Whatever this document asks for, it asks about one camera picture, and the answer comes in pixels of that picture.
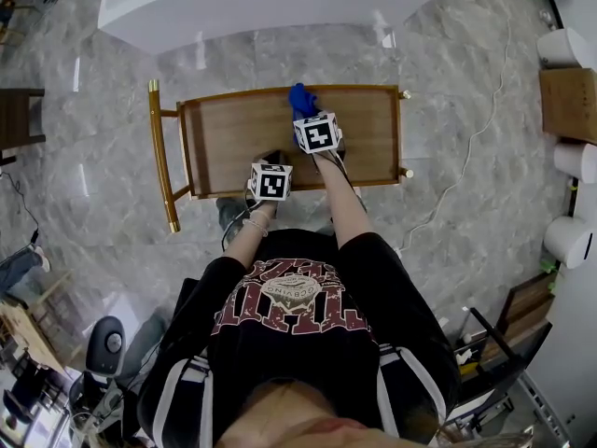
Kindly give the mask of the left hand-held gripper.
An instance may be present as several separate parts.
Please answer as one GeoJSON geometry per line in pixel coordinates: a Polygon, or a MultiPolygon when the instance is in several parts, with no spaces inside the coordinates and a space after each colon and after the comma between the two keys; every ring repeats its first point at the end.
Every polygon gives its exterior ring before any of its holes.
{"type": "Polygon", "coordinates": [[[284,201],[290,194],[292,174],[293,167],[285,165],[282,150],[260,154],[252,164],[248,189],[256,201],[284,201]]]}

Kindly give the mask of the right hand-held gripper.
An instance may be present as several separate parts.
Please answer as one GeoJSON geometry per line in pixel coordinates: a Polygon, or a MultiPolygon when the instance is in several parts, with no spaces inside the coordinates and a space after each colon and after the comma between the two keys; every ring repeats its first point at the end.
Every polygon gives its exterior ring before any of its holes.
{"type": "Polygon", "coordinates": [[[345,152],[343,134],[333,112],[295,120],[293,130],[298,147],[306,154],[331,151],[342,157],[345,152]]]}

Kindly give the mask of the blue cloth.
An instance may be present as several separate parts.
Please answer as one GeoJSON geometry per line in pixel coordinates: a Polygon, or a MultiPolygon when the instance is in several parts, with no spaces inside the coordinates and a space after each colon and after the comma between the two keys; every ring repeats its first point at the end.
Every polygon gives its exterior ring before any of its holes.
{"type": "Polygon", "coordinates": [[[306,90],[303,83],[293,85],[288,93],[288,103],[292,108],[294,121],[318,116],[317,96],[306,90]]]}

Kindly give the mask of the person's right forearm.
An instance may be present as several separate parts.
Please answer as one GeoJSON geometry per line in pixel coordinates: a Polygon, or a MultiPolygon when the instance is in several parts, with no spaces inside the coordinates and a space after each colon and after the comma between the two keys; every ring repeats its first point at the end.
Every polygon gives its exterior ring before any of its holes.
{"type": "Polygon", "coordinates": [[[313,159],[326,187],[338,247],[373,232],[368,214],[341,168],[320,154],[315,154],[313,159]]]}

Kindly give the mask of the person's left forearm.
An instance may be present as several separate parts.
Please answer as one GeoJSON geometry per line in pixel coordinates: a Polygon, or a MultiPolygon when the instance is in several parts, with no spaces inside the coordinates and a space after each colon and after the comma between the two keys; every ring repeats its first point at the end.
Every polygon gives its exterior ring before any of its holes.
{"type": "Polygon", "coordinates": [[[268,235],[277,207],[277,202],[266,201],[253,211],[246,209],[246,218],[242,220],[242,226],[228,242],[223,256],[237,260],[245,269],[248,269],[255,260],[262,239],[268,235]]]}

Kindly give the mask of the white rectangular bathtub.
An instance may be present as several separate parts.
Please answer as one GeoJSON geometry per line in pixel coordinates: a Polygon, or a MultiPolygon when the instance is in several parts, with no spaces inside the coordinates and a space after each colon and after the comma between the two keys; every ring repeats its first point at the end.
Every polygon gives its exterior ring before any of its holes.
{"type": "Polygon", "coordinates": [[[317,24],[398,26],[430,0],[102,0],[101,31],[152,55],[243,32],[317,24]]]}

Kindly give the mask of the person's black printed t-shirt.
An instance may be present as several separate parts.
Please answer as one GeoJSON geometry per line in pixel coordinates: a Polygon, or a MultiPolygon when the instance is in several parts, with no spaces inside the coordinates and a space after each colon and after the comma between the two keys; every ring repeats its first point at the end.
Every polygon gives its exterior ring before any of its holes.
{"type": "Polygon", "coordinates": [[[220,257],[186,279],[137,417],[159,448],[207,448],[260,386],[287,382],[421,443],[453,409],[454,353],[379,234],[272,231],[249,266],[220,257]]]}

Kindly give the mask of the grey round-dial backpack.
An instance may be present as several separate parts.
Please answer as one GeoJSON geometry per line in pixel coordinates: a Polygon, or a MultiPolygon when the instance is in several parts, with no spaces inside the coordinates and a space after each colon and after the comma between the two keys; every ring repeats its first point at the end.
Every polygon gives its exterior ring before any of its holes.
{"type": "Polygon", "coordinates": [[[120,374],[125,357],[125,331],[120,320],[107,315],[93,326],[86,353],[86,369],[104,377],[120,374]]]}

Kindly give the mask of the dark wooden side table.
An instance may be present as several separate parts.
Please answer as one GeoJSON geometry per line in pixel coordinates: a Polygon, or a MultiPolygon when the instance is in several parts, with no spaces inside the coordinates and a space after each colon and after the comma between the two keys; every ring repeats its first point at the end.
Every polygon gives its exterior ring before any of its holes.
{"type": "Polygon", "coordinates": [[[44,96],[44,89],[0,89],[0,167],[17,160],[4,151],[46,142],[44,134],[30,133],[30,100],[44,96]]]}

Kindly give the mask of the closed cardboard box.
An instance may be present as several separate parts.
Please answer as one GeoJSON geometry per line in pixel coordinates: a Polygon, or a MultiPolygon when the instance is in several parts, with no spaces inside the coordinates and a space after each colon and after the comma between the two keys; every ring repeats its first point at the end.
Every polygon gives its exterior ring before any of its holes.
{"type": "Polygon", "coordinates": [[[597,146],[597,72],[541,70],[539,83],[543,132],[597,146]]]}

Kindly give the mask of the white round bin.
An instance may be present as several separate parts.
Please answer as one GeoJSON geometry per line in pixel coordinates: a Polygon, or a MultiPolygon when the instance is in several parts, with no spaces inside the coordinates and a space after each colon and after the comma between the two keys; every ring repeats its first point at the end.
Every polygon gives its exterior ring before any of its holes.
{"type": "Polygon", "coordinates": [[[597,47],[572,28],[558,29],[539,37],[536,48],[546,68],[580,67],[597,72],[597,47]]]}

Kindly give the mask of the person's chin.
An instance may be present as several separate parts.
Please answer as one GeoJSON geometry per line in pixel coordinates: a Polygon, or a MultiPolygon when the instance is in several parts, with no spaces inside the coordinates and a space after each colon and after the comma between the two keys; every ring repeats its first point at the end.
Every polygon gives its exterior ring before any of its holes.
{"type": "Polygon", "coordinates": [[[337,417],[323,395],[292,382],[259,386],[214,448],[425,448],[337,417]]]}

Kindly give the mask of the wooden slat stand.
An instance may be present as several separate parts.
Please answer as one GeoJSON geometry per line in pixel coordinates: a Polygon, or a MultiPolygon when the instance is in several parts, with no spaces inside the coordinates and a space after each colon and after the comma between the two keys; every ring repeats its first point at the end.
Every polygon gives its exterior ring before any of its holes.
{"type": "Polygon", "coordinates": [[[495,326],[507,342],[535,331],[545,321],[554,300],[550,287],[556,277],[556,273],[541,273],[510,289],[495,326]]]}

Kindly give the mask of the light wooden table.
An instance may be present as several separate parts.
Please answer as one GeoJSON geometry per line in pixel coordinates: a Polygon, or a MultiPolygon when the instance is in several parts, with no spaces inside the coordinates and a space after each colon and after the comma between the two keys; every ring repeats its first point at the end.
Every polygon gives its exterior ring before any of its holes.
{"type": "Polygon", "coordinates": [[[25,349],[33,361],[60,375],[66,375],[56,351],[27,310],[20,305],[12,306],[2,301],[0,315],[7,321],[9,332],[17,345],[25,349]]]}

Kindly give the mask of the black metal frame vanity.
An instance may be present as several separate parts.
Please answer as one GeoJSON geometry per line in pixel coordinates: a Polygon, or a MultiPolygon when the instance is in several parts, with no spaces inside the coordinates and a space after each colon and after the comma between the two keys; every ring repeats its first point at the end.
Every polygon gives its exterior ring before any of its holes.
{"type": "Polygon", "coordinates": [[[461,338],[455,355],[460,358],[460,398],[447,416],[450,428],[469,427],[487,434],[486,426],[515,409],[509,391],[530,364],[551,329],[546,308],[538,308],[515,321],[506,335],[475,308],[469,313],[481,331],[461,338]]]}

